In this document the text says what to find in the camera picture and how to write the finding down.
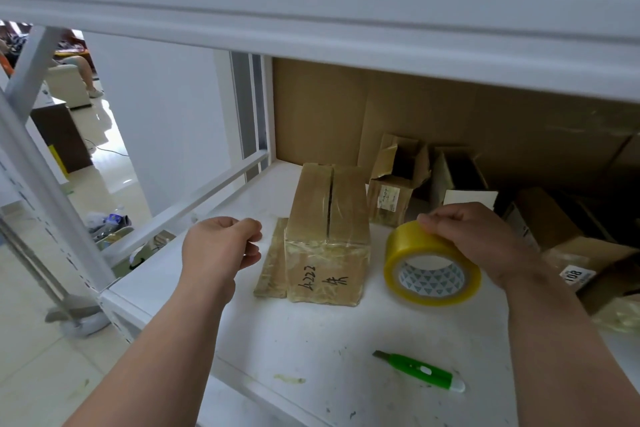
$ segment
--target yellow tape roll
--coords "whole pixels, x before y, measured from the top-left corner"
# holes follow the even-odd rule
[[[387,239],[385,281],[408,301],[458,304],[477,292],[481,277],[478,266],[452,242],[427,234],[417,221],[400,225]]]

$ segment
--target person's right arm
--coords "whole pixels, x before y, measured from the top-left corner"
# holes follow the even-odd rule
[[[520,427],[640,423],[640,395],[575,294],[503,220],[483,204],[466,203],[418,221],[451,240],[507,295]]]

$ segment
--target hand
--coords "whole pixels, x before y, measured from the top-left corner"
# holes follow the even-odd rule
[[[418,215],[418,222],[427,233],[451,240],[499,287],[504,288],[512,273],[548,269],[540,255],[484,204],[446,204]]]
[[[203,293],[227,304],[236,291],[236,273],[260,260],[251,242],[262,238],[260,221],[228,216],[193,225],[182,243],[182,274],[178,286],[188,294]]]

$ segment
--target black cord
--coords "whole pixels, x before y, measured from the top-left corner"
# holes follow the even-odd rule
[[[85,139],[85,140],[86,140],[87,142],[89,142],[93,147],[95,147],[95,148],[97,148],[97,149],[104,150],[105,152],[113,152],[114,154],[118,154],[118,155],[121,155],[121,156],[124,156],[124,157],[128,157],[128,155],[127,155],[127,154],[121,154],[120,152],[116,152],[115,150],[103,149],[103,148],[98,147],[98,146],[97,146],[96,144],[94,144],[91,140],[89,140],[89,139]]]

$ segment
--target white chair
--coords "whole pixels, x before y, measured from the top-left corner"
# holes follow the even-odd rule
[[[54,98],[67,102],[68,108],[90,107],[91,100],[77,66],[61,64],[47,70],[45,81]]]

